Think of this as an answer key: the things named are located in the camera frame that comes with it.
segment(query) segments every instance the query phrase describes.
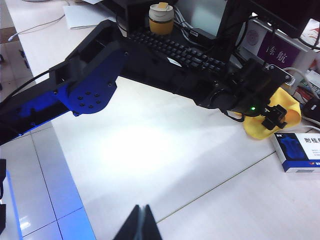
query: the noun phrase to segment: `keyboard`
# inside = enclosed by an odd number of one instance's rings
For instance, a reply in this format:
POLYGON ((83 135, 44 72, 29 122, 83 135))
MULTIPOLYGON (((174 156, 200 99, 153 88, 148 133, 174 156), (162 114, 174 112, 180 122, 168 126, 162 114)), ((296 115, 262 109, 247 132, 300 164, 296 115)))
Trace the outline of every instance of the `keyboard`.
POLYGON ((184 68, 209 71, 218 76, 226 74, 228 69, 225 62, 214 59, 199 49, 180 44, 151 31, 135 31, 128 36, 128 39, 165 54, 184 68))

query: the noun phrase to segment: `monitor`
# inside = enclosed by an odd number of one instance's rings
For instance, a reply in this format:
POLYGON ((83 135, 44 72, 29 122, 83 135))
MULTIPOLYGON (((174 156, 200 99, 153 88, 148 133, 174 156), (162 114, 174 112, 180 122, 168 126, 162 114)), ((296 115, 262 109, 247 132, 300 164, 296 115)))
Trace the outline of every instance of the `monitor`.
POLYGON ((250 10, 291 38, 299 38, 310 18, 320 20, 320 0, 250 0, 250 10))

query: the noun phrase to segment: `yellow cloth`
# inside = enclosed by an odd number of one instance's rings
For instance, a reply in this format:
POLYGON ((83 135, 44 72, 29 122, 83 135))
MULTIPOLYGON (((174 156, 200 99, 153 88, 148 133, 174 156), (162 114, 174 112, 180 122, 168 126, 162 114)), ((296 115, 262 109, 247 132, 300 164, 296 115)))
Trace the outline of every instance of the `yellow cloth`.
MULTIPOLYGON (((292 96, 290 96, 281 87, 273 94, 270 98, 270 106, 281 105, 287 110, 285 115, 285 121, 288 123, 285 127, 290 128, 301 122, 301 111, 300 104, 292 96)), ((265 117, 256 116, 248 117, 246 116, 243 122, 244 130, 248 135, 255 139, 265 139, 269 137, 272 133, 280 130, 279 127, 275 127, 273 130, 266 129, 261 123, 264 121, 265 117)))

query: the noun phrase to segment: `black robotic arm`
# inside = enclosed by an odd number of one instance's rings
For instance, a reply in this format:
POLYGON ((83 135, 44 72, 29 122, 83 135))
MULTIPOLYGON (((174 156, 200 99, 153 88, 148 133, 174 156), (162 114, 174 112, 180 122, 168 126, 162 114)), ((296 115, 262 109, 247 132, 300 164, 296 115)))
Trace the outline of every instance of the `black robotic arm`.
POLYGON ((123 37, 111 21, 101 22, 66 58, 49 70, 49 78, 0 103, 0 145, 72 111, 93 114, 114 94, 118 76, 192 99, 196 105, 265 116, 268 129, 285 126, 287 111, 268 106, 285 81, 281 69, 254 60, 238 72, 218 75, 172 64, 166 55, 123 37))

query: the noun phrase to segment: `wire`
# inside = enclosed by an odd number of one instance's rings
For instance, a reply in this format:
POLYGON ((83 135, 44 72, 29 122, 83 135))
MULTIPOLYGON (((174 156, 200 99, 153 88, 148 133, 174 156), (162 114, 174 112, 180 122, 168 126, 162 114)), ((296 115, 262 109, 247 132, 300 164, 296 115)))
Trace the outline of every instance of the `wire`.
POLYGON ((312 84, 311 82, 309 81, 309 79, 307 78, 307 76, 302 72, 300 71, 299 69, 296 69, 294 67, 286 67, 283 69, 284 71, 294 71, 294 72, 297 72, 298 74, 300 74, 304 80, 306 81, 306 83, 308 84, 310 90, 312 91, 313 95, 315 96, 316 99, 320 100, 320 97, 318 96, 318 94, 315 92, 314 88, 312 87, 312 84))
POLYGON ((313 45, 307 43, 301 37, 299 37, 298 40, 304 45, 306 45, 307 47, 311 48, 312 50, 320 50, 320 47, 317 46, 320 40, 320 32, 318 32, 318 36, 316 37, 315 43, 313 45))
POLYGON ((269 61, 269 58, 270 58, 270 53, 269 53, 269 49, 273 46, 274 44, 274 41, 275 41, 275 36, 276 36, 276 28, 273 26, 272 27, 272 37, 271 37, 271 41, 270 41, 270 44, 268 46, 268 48, 266 49, 267 50, 267 55, 265 57, 265 60, 263 62, 263 66, 265 67, 269 61))
POLYGON ((318 35, 316 36, 316 40, 315 40, 315 43, 314 43, 313 47, 311 48, 312 50, 315 49, 318 46, 319 40, 320 40, 320 22, 319 22, 318 35))
POLYGON ((244 41, 244 39, 245 39, 245 37, 247 35, 248 28, 249 28, 249 20, 247 20, 245 22, 245 27, 244 27, 244 31, 243 31, 242 37, 239 40, 238 44, 234 47, 234 49, 238 49, 240 47, 240 45, 242 44, 242 42, 244 41))
POLYGON ((22 34, 22 33, 25 33, 25 32, 26 32, 26 34, 27 34, 27 33, 28 33, 27 31, 29 31, 29 30, 32 30, 32 29, 35 29, 35 28, 38 28, 38 27, 41 27, 41 26, 44 26, 44 25, 52 24, 52 23, 55 23, 55 24, 56 24, 56 23, 58 23, 61 19, 63 19, 64 16, 65 16, 65 14, 63 14, 61 17, 59 17, 59 18, 57 18, 57 19, 55 19, 55 20, 52 20, 52 21, 49 21, 49 22, 45 22, 45 23, 42 23, 42 24, 39 24, 39 25, 30 27, 30 28, 28 28, 28 29, 26 29, 26 30, 17 32, 17 33, 15 33, 15 34, 13 34, 11 37, 8 38, 8 42, 11 42, 11 41, 12 41, 16 36, 18 36, 19 34, 22 34))
MULTIPOLYGON (((251 16, 251 17, 249 17, 249 18, 247 19, 247 21, 250 21, 250 20, 256 19, 256 18, 258 18, 258 16, 251 16)), ((231 28, 233 28, 233 27, 235 27, 235 26, 237 26, 237 25, 239 25, 239 24, 243 24, 243 23, 244 23, 243 21, 239 21, 239 22, 237 22, 237 23, 232 24, 231 26, 228 26, 226 29, 223 30, 222 34, 224 34, 224 33, 225 33, 226 31, 228 31, 229 29, 231 29, 231 28)))
POLYGON ((298 129, 303 129, 303 128, 310 128, 310 129, 314 129, 317 130, 318 132, 320 132, 320 128, 316 127, 316 126, 311 126, 311 125, 301 125, 301 126, 297 126, 294 128, 290 128, 290 131, 294 131, 294 130, 298 130, 298 129))
POLYGON ((34 80, 42 77, 45 74, 50 73, 49 70, 40 73, 39 75, 31 78, 29 81, 25 82, 24 84, 22 84, 20 87, 18 87, 16 90, 14 90, 13 92, 11 92, 2 102, 0 102, 0 108, 2 108, 4 106, 4 104, 6 104, 16 93, 18 93, 21 89, 23 89, 24 87, 26 87, 27 85, 29 85, 30 83, 32 83, 34 80))
POLYGON ((313 123, 313 124, 317 124, 318 126, 320 126, 320 122, 318 122, 318 121, 316 121, 316 120, 314 120, 312 118, 309 118, 309 117, 306 117, 306 116, 302 116, 302 118, 307 120, 307 121, 309 121, 309 122, 311 122, 311 123, 313 123))

